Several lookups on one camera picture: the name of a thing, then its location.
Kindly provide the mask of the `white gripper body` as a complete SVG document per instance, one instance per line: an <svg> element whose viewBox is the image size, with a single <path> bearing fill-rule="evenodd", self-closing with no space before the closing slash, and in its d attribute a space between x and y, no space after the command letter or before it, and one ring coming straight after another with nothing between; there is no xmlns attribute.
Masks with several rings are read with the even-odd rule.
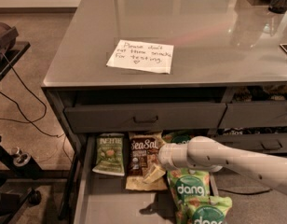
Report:
<svg viewBox="0 0 287 224"><path fill-rule="evenodd" d="M187 144L165 144L158 153L160 165L165 170L187 167Z"/></svg>

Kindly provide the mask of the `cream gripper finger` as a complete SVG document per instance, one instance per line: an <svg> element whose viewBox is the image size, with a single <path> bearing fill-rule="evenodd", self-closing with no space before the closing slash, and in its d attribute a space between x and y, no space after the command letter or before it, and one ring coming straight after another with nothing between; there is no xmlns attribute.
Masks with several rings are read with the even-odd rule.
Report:
<svg viewBox="0 0 287 224"><path fill-rule="evenodd" d="M155 164L143 178L143 182L147 184L153 183L164 176L164 174L166 174L166 170L161 165Z"/></svg>
<svg viewBox="0 0 287 224"><path fill-rule="evenodd" d="M147 153L147 167L152 168L154 165L158 165L157 153Z"/></svg>

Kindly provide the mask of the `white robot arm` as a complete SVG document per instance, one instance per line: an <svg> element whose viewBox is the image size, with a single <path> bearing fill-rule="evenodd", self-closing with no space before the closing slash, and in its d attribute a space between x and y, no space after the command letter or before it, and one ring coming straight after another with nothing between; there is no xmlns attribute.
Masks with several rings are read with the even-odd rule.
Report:
<svg viewBox="0 0 287 224"><path fill-rule="evenodd" d="M143 182L153 183L167 171L180 168L207 172L226 168L287 196L287 158L227 147L205 136L186 144L164 144Z"/></svg>

